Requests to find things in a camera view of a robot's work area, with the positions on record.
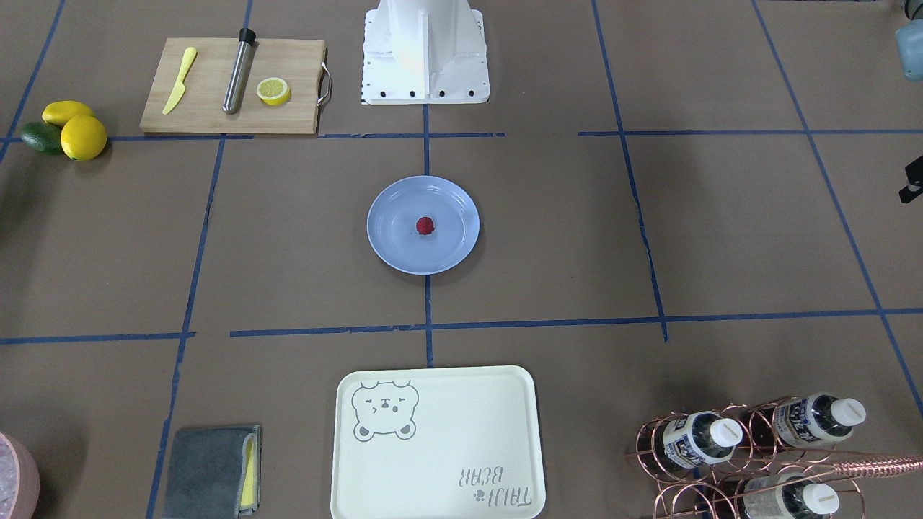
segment lemon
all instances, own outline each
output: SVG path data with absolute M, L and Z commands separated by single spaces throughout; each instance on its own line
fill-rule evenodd
M 292 98 L 288 83 L 282 78 L 266 78 L 257 85 L 257 96 L 269 106 L 285 103 Z
M 48 123 L 28 123 L 23 125 L 19 136 L 33 150 L 46 155 L 59 155 L 61 150 L 61 128 Z
M 45 106 L 45 110 L 42 112 L 42 121 L 62 127 L 75 115 L 94 116 L 92 108 L 80 101 L 57 101 Z
M 75 115 L 61 130 L 61 148 L 75 161 L 88 161 L 106 147 L 106 128 L 92 115 Z

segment bottle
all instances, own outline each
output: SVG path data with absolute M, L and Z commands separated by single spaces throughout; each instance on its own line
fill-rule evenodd
M 749 428 L 754 445 L 765 450 L 772 449 L 776 436 L 790 447 L 837 443 L 852 436 L 853 427 L 866 418 L 865 407 L 858 400 L 840 399 L 824 392 L 758 412 L 762 417 L 752 416 Z
M 829 485 L 811 483 L 804 474 L 786 472 L 775 476 L 756 477 L 743 484 L 742 496 L 732 499 L 740 519 L 828 519 L 840 509 L 840 498 Z M 796 482 L 771 490 L 756 492 L 785 483 Z M 735 494 L 733 489 L 727 497 Z M 715 500 L 718 519 L 732 519 L 734 512 L 724 500 Z
M 653 453 L 641 455 L 641 463 L 652 474 L 685 472 L 727 461 L 743 437 L 743 428 L 735 420 L 704 411 L 647 431 L 638 441 L 638 452 L 650 451 L 653 442 Z

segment bottle label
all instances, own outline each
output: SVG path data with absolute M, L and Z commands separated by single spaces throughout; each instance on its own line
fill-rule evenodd
M 843 437 L 828 434 L 814 419 L 811 407 L 818 395 L 781 404 L 773 413 L 773 425 L 779 438 L 792 447 L 811 447 L 817 443 L 829 443 L 845 440 L 852 432 Z
M 777 474 L 775 476 L 757 477 L 747 482 L 744 487 L 744 510 L 750 519 L 793 519 L 793 515 L 786 509 L 782 497 L 782 487 L 752 493 L 779 483 L 784 483 L 795 477 L 803 475 L 797 472 Z
M 702 413 L 678 418 L 664 428 L 664 452 L 673 463 L 692 469 L 702 465 L 714 465 L 726 458 L 712 458 L 704 453 L 692 440 L 692 423 Z

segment blue plate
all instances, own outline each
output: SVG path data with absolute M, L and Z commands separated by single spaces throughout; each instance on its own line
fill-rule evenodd
M 428 216 L 434 231 L 421 235 Z M 447 271 L 468 256 L 481 219 L 464 189 L 438 176 L 409 176 L 386 187 L 368 210 L 368 242 L 382 261 L 408 274 Z

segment red berry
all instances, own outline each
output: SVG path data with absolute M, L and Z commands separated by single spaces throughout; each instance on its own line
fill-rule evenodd
M 423 218 L 416 221 L 416 232 L 421 235 L 428 235 L 433 232 L 433 229 L 436 227 L 433 225 L 433 219 L 424 216 Z

